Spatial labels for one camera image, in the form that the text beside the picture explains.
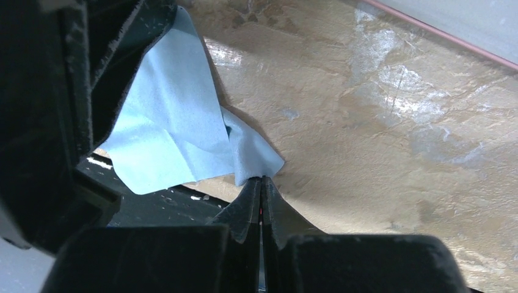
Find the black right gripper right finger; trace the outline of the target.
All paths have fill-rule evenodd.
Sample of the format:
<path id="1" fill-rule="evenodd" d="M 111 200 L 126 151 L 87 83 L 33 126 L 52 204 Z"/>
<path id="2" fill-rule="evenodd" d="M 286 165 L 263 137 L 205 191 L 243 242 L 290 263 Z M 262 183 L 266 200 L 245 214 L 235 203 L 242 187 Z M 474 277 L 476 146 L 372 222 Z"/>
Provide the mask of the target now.
<path id="1" fill-rule="evenodd" d="M 261 180 L 268 292 L 468 292 L 456 261 L 436 237 L 327 234 Z"/>

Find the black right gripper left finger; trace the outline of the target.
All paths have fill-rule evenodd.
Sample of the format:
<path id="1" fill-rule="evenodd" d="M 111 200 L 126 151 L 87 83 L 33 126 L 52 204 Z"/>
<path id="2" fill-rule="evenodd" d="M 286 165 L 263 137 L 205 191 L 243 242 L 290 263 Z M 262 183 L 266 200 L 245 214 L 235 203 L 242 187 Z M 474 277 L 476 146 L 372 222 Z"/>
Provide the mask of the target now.
<path id="1" fill-rule="evenodd" d="M 206 225 L 96 228 L 58 253 L 43 292 L 257 292 L 260 178 Z"/>

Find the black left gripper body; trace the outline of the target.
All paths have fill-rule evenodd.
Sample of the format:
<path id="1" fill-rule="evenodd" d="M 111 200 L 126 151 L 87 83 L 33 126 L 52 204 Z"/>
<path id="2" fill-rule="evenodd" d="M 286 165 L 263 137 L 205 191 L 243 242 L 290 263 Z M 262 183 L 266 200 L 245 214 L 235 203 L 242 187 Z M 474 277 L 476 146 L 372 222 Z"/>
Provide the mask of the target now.
<path id="1" fill-rule="evenodd" d="M 78 165 L 110 135 L 175 1 L 1 2 L 1 237 L 51 255 L 120 199 Z"/>

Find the light blue cloth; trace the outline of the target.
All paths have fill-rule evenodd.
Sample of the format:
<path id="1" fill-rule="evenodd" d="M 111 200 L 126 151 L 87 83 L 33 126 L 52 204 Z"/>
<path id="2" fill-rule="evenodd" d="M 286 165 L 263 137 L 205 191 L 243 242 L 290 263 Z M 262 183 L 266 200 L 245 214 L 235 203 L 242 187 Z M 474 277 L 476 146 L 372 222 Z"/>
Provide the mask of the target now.
<path id="1" fill-rule="evenodd" d="M 182 7 L 144 55 L 101 148 L 138 195 L 228 174 L 241 186 L 284 165 L 256 130 L 219 104 L 201 39 Z"/>

